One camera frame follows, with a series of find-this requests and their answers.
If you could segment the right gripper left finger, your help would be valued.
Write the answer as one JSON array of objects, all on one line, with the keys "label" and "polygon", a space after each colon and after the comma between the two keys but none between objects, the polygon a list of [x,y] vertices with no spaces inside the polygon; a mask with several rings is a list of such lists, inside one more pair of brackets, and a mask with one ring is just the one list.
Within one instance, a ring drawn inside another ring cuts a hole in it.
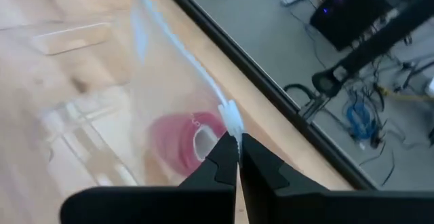
[{"label": "right gripper left finger", "polygon": [[178,186],[92,187],[67,198],[61,224],[234,224],[237,141],[229,134]]}]

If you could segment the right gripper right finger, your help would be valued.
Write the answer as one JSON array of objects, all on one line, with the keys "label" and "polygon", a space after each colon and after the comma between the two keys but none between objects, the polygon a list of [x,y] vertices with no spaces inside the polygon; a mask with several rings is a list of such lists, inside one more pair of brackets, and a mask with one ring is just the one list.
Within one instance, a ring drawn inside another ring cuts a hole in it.
[{"label": "right gripper right finger", "polygon": [[250,224],[434,224],[434,192],[332,191],[249,134],[240,151]]}]

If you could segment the pink elastic bandage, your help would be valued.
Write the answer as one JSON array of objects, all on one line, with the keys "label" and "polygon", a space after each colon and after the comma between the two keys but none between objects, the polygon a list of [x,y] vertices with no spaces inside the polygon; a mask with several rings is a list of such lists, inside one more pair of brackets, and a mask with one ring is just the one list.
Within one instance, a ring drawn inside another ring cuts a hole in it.
[{"label": "pink elastic bandage", "polygon": [[199,167],[225,132],[222,120],[210,112],[164,115],[150,128],[156,153],[182,176]]}]

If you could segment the clear plastic zip bag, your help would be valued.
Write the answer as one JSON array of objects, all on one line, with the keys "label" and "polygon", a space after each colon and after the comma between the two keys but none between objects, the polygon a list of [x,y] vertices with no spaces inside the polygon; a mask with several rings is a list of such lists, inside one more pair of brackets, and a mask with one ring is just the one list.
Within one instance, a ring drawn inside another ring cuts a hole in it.
[{"label": "clear plastic zip bag", "polygon": [[151,143],[151,125],[164,115],[210,112],[237,141],[244,124],[234,100],[174,34],[153,0],[133,0],[132,37],[138,68],[132,79],[132,143],[146,185],[177,185],[187,176],[172,170]]}]

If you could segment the clear plastic bin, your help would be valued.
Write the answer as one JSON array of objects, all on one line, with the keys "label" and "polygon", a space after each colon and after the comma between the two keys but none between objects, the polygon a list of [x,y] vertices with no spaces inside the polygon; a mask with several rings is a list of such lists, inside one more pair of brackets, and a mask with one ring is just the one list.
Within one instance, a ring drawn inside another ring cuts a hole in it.
[{"label": "clear plastic bin", "polygon": [[127,12],[0,29],[0,186],[142,183],[135,68]]}]

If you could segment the black floor stand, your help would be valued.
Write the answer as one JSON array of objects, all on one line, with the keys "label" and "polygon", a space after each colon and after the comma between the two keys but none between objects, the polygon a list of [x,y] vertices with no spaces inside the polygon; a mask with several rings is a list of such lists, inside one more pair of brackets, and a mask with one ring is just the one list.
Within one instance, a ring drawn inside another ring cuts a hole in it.
[{"label": "black floor stand", "polygon": [[314,74],[313,86],[328,98],[335,97],[343,85],[381,54],[434,15],[434,0],[411,0],[400,14],[332,68]]}]

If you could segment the black computer tower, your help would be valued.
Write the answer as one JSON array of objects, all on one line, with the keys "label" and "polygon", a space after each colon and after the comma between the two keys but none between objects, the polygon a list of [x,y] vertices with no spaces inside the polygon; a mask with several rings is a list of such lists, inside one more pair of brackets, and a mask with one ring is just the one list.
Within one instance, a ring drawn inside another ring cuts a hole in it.
[{"label": "black computer tower", "polygon": [[386,0],[324,0],[311,16],[310,25],[341,51],[390,9]]}]

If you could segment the black metal table frame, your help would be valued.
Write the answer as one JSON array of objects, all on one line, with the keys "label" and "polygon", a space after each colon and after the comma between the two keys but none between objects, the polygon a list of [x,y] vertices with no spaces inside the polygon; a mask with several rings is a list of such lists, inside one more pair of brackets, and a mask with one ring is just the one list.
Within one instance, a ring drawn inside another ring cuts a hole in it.
[{"label": "black metal table frame", "polygon": [[186,48],[236,102],[248,134],[328,189],[378,188],[316,127],[297,116],[288,95],[192,0],[155,1]]}]

